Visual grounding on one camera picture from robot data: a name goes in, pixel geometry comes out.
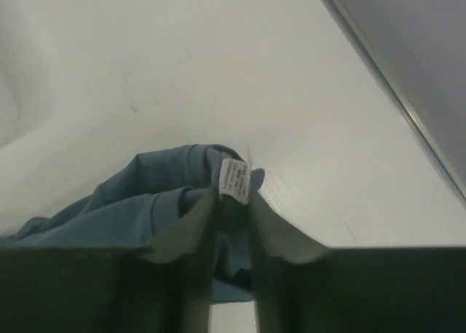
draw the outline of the blue t-shirt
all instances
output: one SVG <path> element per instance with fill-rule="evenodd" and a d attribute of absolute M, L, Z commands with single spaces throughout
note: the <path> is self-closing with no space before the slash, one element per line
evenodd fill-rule
<path fill-rule="evenodd" d="M 51 218 L 30 219 L 16 235 L 0 238 L 0 246 L 144 246 L 176 223 L 207 191 L 218 189 L 224 158 L 240 159 L 235 151 L 220 145 L 138 154 L 92 195 Z M 262 169 L 253 171 L 251 188 L 259 189 L 263 180 Z M 250 287 L 241 284 L 250 276 L 245 224 L 232 222 L 229 214 L 234 211 L 229 208 L 223 208 L 223 213 L 219 217 L 224 222 L 216 232 L 223 276 L 214 278 L 213 301 L 252 300 Z M 238 277 L 242 280 L 235 283 Z"/>

